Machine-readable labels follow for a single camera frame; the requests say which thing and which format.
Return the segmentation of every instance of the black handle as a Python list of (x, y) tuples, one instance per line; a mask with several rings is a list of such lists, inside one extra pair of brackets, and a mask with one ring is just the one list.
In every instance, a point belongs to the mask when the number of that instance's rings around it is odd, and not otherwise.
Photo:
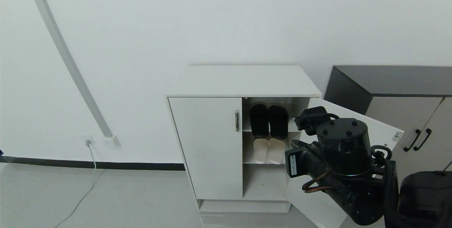
[(432, 134), (432, 131), (431, 131), (430, 128), (428, 128), (428, 129), (425, 130), (425, 131), (427, 132), (427, 136), (426, 136), (426, 138), (424, 139), (424, 141), (421, 143), (421, 145), (419, 145), (419, 147), (414, 147), (414, 148), (413, 148), (415, 151), (418, 151), (419, 149), (421, 149), (421, 147), (423, 146), (423, 144), (425, 143), (425, 141), (427, 141), (428, 137), (430, 137), (430, 135)]
[(411, 145), (410, 145), (410, 147), (404, 147), (403, 148), (403, 150), (405, 151), (405, 152), (408, 152), (410, 149), (411, 149), (411, 147), (416, 143), (416, 141), (418, 140), (418, 138), (419, 138), (419, 136), (421, 135), (421, 133), (422, 133), (422, 131), (421, 130), (419, 130), (419, 129), (416, 129), (416, 138), (415, 138), (415, 140), (413, 141), (413, 143), (411, 143)]

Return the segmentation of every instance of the cabinet top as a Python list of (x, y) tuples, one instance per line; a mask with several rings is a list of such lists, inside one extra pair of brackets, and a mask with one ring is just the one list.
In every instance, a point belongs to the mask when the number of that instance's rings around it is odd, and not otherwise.
[(452, 67), (336, 65), (373, 96), (452, 96)]
[(321, 97), (299, 65), (191, 65), (165, 96)]

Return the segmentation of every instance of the power outlet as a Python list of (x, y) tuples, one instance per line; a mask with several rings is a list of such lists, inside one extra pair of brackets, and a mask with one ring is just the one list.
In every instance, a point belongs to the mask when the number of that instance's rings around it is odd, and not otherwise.
[(91, 144), (93, 145), (95, 143), (91, 135), (80, 135), (80, 141), (83, 143), (83, 145), (86, 145), (86, 141), (91, 141)]
[(121, 144), (119, 143), (118, 137), (116, 136), (112, 136), (111, 138), (104, 138), (102, 141), (108, 148), (121, 149)]

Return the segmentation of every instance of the door handle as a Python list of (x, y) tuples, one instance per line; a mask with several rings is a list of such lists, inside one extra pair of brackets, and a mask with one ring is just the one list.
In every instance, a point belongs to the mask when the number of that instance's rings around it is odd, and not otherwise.
[(405, 152), (408, 152), (410, 149), (411, 149), (411, 147), (416, 143), (416, 141), (418, 140), (418, 138), (419, 138), (419, 136), (421, 135), (421, 133), (422, 133), (422, 131), (421, 130), (419, 130), (419, 129), (416, 129), (416, 138), (415, 138), (415, 140), (413, 141), (413, 143), (411, 143), (411, 145), (409, 146), (409, 147), (404, 147), (403, 148), (403, 150), (405, 151)]
[(421, 149), (421, 147), (423, 146), (423, 144), (425, 143), (425, 141), (427, 141), (428, 137), (430, 137), (430, 135), (432, 134), (432, 131), (430, 128), (428, 128), (427, 130), (425, 130), (427, 132), (427, 136), (425, 137), (425, 139), (423, 140), (423, 142), (421, 143), (421, 145), (419, 145), (419, 147), (414, 147), (413, 149), (415, 151), (418, 151), (419, 149)]
[(236, 110), (236, 131), (239, 131), (239, 110)]

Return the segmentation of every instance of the slipper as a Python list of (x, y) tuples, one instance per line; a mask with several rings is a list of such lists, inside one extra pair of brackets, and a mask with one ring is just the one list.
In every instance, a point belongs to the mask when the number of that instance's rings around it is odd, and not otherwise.
[(287, 139), (289, 131), (289, 114), (281, 106), (273, 105), (268, 109), (268, 121), (270, 122), (270, 135), (278, 140)]
[(253, 152), (253, 158), (255, 160), (255, 163), (257, 164), (264, 164), (267, 162), (267, 149), (269, 146), (269, 143), (266, 139), (256, 139), (253, 143), (254, 145), (254, 152)]
[(272, 164), (281, 164), (283, 162), (284, 149), (286, 148), (284, 140), (281, 141), (271, 138), (269, 144), (270, 148), (268, 149), (268, 160)]
[(251, 133), (256, 138), (268, 136), (268, 109), (265, 104), (256, 104), (250, 109)]

